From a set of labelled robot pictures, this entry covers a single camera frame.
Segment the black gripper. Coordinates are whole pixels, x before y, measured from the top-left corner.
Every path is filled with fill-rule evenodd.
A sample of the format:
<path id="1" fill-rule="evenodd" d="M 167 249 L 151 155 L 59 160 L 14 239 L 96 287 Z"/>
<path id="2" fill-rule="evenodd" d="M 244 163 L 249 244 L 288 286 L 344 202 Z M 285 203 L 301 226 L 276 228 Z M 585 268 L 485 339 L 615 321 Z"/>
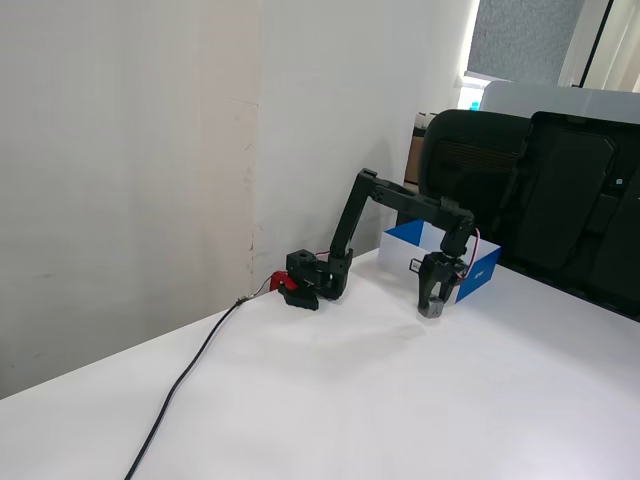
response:
<path id="1" fill-rule="evenodd" d="M 472 264 L 465 263 L 459 257 L 450 257 L 436 251 L 425 255 L 418 271 L 418 311 L 428 314 L 431 305 L 431 293 L 435 281 L 440 284 L 439 299 L 444 304 L 456 302 L 458 290 L 471 272 Z"/>

